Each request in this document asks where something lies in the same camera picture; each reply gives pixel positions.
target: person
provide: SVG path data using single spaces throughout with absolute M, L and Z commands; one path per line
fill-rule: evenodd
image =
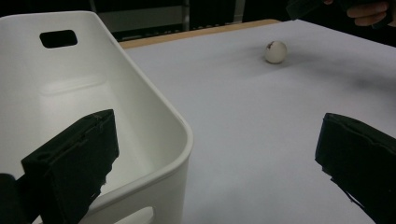
M 387 10 L 391 8 L 393 16 L 393 22 L 388 24 L 389 26 L 396 27 L 396 2 L 379 1 L 370 4 L 362 4 L 351 7 L 347 10 L 346 14 L 349 18 L 355 20 L 355 24 L 358 26 L 370 26 L 381 20 L 387 15 Z M 333 0 L 324 0 L 323 3 L 326 5 L 332 4 Z

